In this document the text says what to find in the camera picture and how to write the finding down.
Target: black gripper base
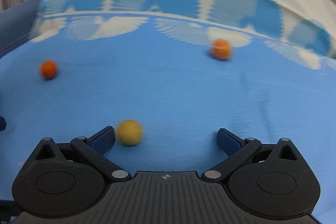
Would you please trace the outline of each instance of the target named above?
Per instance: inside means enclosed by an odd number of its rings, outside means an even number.
[[[233,203],[219,183],[196,172],[138,172],[126,182],[113,183],[105,196],[83,213],[44,219],[22,213],[14,224],[318,224],[311,216],[267,220]]]

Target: orange ball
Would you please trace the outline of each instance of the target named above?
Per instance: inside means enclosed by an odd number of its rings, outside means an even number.
[[[40,67],[40,73],[46,80],[55,78],[57,75],[57,64],[52,60],[43,62]]]
[[[212,54],[219,60],[229,60],[232,54],[232,46],[227,40],[217,39],[212,45]]]

